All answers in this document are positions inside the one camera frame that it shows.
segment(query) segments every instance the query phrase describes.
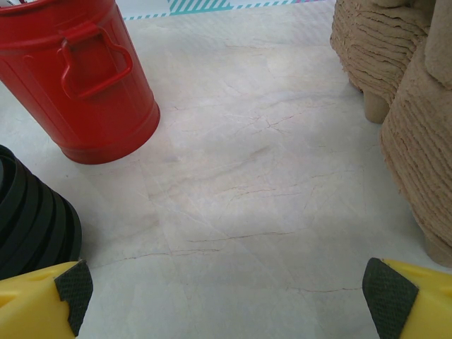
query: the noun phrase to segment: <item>yellow object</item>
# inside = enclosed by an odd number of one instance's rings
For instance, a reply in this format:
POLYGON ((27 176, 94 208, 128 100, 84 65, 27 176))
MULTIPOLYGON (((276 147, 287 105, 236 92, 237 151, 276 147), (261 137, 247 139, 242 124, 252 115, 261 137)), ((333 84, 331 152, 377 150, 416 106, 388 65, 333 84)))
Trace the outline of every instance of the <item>yellow object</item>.
POLYGON ((400 261, 383 262, 419 288, 400 339, 452 338, 452 275, 400 261))
MULTIPOLYGON (((58 277, 63 276, 64 273, 77 265, 77 262, 63 263, 0 281, 0 338, 75 338, 73 328, 68 321, 71 308, 68 302, 61 301, 61 289, 59 291, 59 288, 57 288, 57 281, 58 277)), ((67 282, 66 279, 63 283, 63 287, 66 288, 65 293, 70 289, 77 289, 76 285, 80 285, 76 279, 69 282, 69 284, 74 285, 73 287, 68 286, 67 282)), ((91 280, 88 282, 88 289, 89 284, 92 287, 91 280)), ((88 294, 86 306, 88 306, 91 296, 90 292, 88 294)))

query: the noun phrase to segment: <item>floor crack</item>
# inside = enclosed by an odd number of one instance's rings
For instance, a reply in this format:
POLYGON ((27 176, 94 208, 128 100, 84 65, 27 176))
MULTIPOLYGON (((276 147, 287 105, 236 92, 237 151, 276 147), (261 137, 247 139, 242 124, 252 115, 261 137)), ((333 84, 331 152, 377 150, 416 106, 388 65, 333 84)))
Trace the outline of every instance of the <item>floor crack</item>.
POLYGON ((307 290, 305 288, 297 288, 296 290, 298 290, 300 292, 310 292, 310 293, 331 293, 331 292, 340 292, 340 291, 358 291, 358 290, 362 290, 362 287, 338 288, 336 290, 307 290))
POLYGON ((285 234, 291 234, 291 233, 295 233, 295 232, 266 232, 266 233, 242 235, 240 237, 229 237, 229 238, 223 238, 223 239, 212 239, 212 240, 205 239, 205 240, 187 240, 187 241, 188 242, 222 242, 222 241, 231 240, 231 239, 255 237, 257 235, 285 235, 285 234))

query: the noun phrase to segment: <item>red metal bucket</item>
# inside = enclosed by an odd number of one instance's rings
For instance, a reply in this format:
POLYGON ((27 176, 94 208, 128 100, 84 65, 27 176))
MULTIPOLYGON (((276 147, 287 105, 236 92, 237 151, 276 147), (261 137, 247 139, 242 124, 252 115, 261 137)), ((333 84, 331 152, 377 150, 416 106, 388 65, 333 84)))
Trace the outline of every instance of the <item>red metal bucket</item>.
POLYGON ((76 162, 124 157, 160 120, 114 0, 1 8, 0 80, 76 162))

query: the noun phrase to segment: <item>black rubber pad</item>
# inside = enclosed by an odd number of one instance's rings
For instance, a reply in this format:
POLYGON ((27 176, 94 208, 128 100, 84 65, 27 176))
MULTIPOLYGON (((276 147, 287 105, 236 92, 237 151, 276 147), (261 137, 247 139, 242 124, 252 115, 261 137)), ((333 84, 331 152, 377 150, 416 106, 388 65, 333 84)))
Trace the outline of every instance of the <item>black rubber pad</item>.
POLYGON ((38 186, 40 186, 42 195, 35 221, 23 243, 8 262, 0 268, 0 280, 33 270, 27 264, 34 258, 35 252, 42 243, 53 215, 53 198, 50 189, 40 182, 38 182, 38 186))
POLYGON ((55 285, 60 300, 69 304, 68 322, 73 334, 78 336, 93 294, 93 280, 86 261, 79 261, 56 278, 55 285))
POLYGON ((66 234, 66 209, 59 194, 52 192, 52 195, 54 197, 53 225, 47 231, 49 236, 41 243, 43 250, 41 254, 37 253, 37 256, 40 257, 32 268, 33 270, 39 270, 59 263, 58 255, 66 234))
POLYGON ((15 167, 15 173, 11 186, 0 203, 0 243, 4 242, 11 231, 10 221, 13 219, 17 209, 20 208, 26 188, 25 168, 20 161, 14 162, 9 158, 3 157, 2 162, 8 168, 8 171, 12 171, 12 168, 15 167))
POLYGON ((380 339, 398 339, 419 289, 380 259, 372 258, 362 291, 380 339))
POLYGON ((18 209, 15 220, 11 221, 13 223, 11 233, 0 247, 0 267, 10 259, 22 244, 36 217, 40 197, 39 187, 35 176, 28 170, 25 172, 27 175, 27 191, 24 196, 24 203, 18 209))

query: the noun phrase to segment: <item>red handle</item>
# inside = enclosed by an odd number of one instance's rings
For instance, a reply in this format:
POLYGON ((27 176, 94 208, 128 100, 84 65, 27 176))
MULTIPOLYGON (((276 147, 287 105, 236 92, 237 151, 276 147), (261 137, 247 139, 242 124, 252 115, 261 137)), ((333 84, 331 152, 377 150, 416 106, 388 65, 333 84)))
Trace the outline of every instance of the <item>red handle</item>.
POLYGON ((98 27, 93 23, 87 23, 84 25, 83 28, 80 28, 79 26, 77 31, 66 33, 68 33, 64 34, 66 39, 63 41, 63 44, 61 45, 61 53, 63 54, 63 57, 66 60, 66 68, 64 69, 63 75, 61 77, 61 86, 63 87, 63 90, 67 94, 67 96, 70 97, 71 99, 73 100, 87 99, 95 94, 102 92, 103 90, 106 90, 108 87, 119 82, 121 79, 123 79, 125 76, 129 75, 132 72, 133 61, 131 55, 124 47, 114 44, 113 41, 110 39, 110 36, 108 35, 107 31, 104 30, 103 28, 98 27), (72 57, 71 46, 74 46, 75 44, 82 42, 83 40, 90 39, 97 35, 102 36, 107 47, 109 47, 113 51, 121 53, 124 56, 127 66, 122 72, 113 75, 111 78, 108 78, 107 80, 98 83, 94 87, 84 90, 81 93, 76 93, 69 85, 69 78, 76 64, 72 57))

